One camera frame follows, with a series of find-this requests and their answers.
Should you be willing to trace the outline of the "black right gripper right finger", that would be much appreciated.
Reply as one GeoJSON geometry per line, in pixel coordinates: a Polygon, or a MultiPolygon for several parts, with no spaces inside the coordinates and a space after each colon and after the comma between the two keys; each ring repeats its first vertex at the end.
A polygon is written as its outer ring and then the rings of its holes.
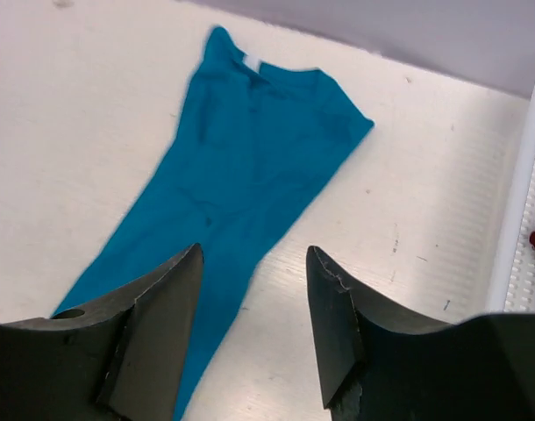
{"type": "Polygon", "coordinates": [[[535,420],[535,314],[448,324],[306,254],[323,406],[335,420],[535,420]]]}

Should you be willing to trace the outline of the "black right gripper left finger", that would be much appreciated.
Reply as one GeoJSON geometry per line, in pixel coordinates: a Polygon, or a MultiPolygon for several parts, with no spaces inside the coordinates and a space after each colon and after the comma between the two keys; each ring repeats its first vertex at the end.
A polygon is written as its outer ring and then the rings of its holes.
{"type": "Polygon", "coordinates": [[[192,245],[51,318],[0,324],[0,420],[169,420],[203,279],[192,245]]]}

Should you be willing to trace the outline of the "blue t shirt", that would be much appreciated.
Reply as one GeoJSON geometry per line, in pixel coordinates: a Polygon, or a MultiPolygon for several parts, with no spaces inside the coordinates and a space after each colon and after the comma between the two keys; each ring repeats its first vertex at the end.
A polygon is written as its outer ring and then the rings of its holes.
{"type": "Polygon", "coordinates": [[[256,61],[213,28],[172,146],[61,308],[199,244],[203,281],[175,404],[181,419],[256,266],[373,127],[322,70],[256,61]]]}

